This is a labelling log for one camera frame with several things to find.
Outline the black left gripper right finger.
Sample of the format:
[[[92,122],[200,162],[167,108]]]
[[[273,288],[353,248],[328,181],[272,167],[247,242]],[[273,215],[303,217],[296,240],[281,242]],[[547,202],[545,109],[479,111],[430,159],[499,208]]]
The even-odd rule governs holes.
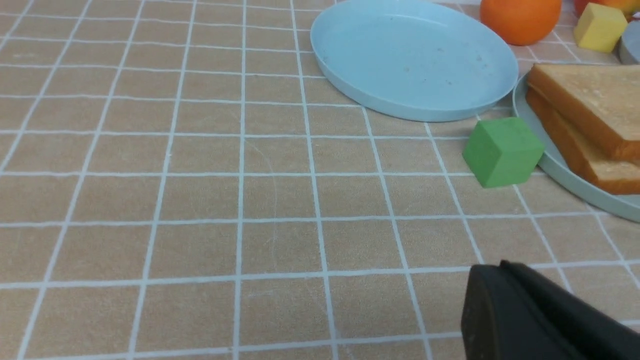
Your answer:
[[[501,260],[555,330],[588,360],[638,360],[640,338],[625,325],[595,309],[534,269]]]

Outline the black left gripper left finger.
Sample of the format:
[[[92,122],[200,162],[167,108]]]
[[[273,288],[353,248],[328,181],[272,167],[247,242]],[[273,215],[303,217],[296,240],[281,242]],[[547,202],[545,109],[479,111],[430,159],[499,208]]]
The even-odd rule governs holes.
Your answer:
[[[585,360],[537,308],[519,283],[496,265],[468,274],[461,316],[467,360]]]

